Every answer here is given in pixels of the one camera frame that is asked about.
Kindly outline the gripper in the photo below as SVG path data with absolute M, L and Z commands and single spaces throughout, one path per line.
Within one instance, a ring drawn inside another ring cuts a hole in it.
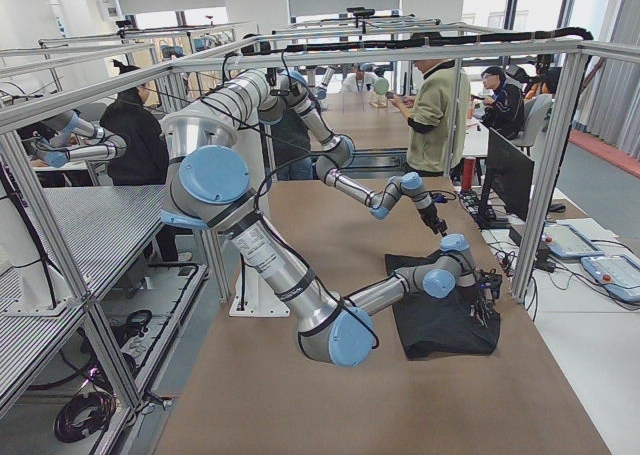
M 447 224 L 441 219 L 438 215 L 437 208 L 434 204 L 429 205 L 424 208 L 420 208 L 418 210 L 421 220 L 423 223 L 434 233 L 434 234 L 446 234 L 447 233 Z
M 491 320 L 498 314 L 495 304 L 500 298 L 503 278 L 495 269 L 476 270 L 474 277 L 469 315 L 474 320 Z

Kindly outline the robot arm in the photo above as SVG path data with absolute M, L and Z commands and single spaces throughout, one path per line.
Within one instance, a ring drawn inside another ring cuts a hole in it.
M 239 97 L 241 105 L 250 102 L 256 104 L 255 110 L 264 125 L 276 124 L 288 109 L 295 111 L 321 145 L 322 152 L 316 162 L 316 174 L 320 181 L 362 203 L 377 219 L 385 218 L 400 198 L 407 196 L 413 201 L 421 220 L 433 233 L 446 234 L 446 222 L 439 218 L 435 202 L 417 173 L 394 177 L 383 191 L 372 192 L 341 172 L 351 161 L 353 144 L 349 137 L 334 133 L 325 124 L 311 93 L 299 79 L 289 76 L 280 78 L 277 87 L 267 86 L 254 98 L 240 86 L 242 82 L 257 84 L 267 83 L 268 80 L 264 73 L 250 70 L 231 80 L 228 85 L 219 86 L 216 91 L 202 97 L 200 102 L 218 118 L 226 117 L 241 128 L 247 128 L 249 123 L 223 106 L 225 100 L 235 95 Z
M 331 184 L 376 218 L 386 217 L 402 197 L 410 198 L 441 238 L 424 258 L 387 256 L 384 279 L 340 296 L 256 206 L 248 165 L 234 148 L 232 121 L 186 109 L 166 116 L 162 129 L 170 153 L 162 221 L 225 236 L 294 315 L 296 342 L 306 358 L 342 367 L 361 364 L 379 344 L 372 318 L 384 309 L 392 310 L 411 360 L 496 349 L 501 317 L 494 304 L 500 286 L 477 268 L 467 239 L 448 232 L 417 174 L 395 177 L 377 193 L 329 172 Z

